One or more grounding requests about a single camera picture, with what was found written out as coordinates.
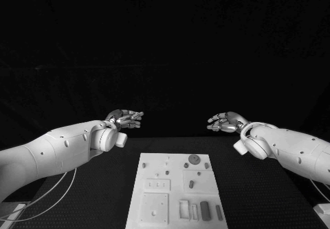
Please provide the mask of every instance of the black background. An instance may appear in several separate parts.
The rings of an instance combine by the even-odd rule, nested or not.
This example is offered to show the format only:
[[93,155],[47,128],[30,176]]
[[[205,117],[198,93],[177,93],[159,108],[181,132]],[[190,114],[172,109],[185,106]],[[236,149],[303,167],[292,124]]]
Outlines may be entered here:
[[[2,4],[0,149],[115,109],[145,114],[139,129],[122,129],[128,138],[234,135],[205,129],[233,111],[328,141],[328,5]],[[309,181],[286,173],[311,205],[324,203]],[[31,200],[43,181],[4,201]]]

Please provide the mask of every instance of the electrical outlet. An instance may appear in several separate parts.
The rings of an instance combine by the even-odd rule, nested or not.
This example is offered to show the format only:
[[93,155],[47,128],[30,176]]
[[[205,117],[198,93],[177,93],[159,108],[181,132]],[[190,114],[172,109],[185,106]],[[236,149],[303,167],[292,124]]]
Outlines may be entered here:
[[145,179],[144,180],[144,189],[146,191],[161,191],[168,192],[169,191],[169,180],[162,179]]

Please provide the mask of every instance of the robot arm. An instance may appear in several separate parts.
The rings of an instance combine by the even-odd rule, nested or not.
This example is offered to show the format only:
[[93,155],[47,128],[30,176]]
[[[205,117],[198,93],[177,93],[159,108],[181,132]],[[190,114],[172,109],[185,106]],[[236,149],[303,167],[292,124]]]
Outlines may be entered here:
[[328,142],[270,124],[247,122],[234,112],[214,115],[208,123],[214,120],[217,121],[207,129],[236,131],[240,134],[240,140],[233,145],[240,155],[249,152],[260,160],[273,158],[295,174],[330,185]]
[[123,147],[120,128],[139,128],[142,112],[115,110],[95,120],[48,131],[27,144],[0,151],[0,202],[34,180],[66,173],[103,151]]

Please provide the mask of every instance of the black table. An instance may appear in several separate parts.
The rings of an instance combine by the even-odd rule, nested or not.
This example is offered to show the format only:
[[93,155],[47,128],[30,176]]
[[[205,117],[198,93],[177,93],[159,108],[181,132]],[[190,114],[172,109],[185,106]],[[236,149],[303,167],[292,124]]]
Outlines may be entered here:
[[[128,138],[76,169],[64,198],[38,217],[14,229],[123,229],[139,153],[208,154],[229,229],[325,229],[302,194],[275,159],[240,156],[239,136]],[[73,172],[20,219],[41,213],[59,200]],[[61,175],[46,179],[34,201]]]

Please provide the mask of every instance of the table surface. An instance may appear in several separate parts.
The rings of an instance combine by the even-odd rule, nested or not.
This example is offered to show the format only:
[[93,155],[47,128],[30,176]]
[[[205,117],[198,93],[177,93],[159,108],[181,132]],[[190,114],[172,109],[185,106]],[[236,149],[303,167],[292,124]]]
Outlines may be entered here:
[[[276,160],[236,152],[239,136],[128,138],[76,169],[74,181],[57,205],[14,229],[123,229],[139,153],[207,154],[229,229],[327,229]],[[20,219],[41,213],[60,199],[71,170]],[[46,179],[34,201],[61,175]]]

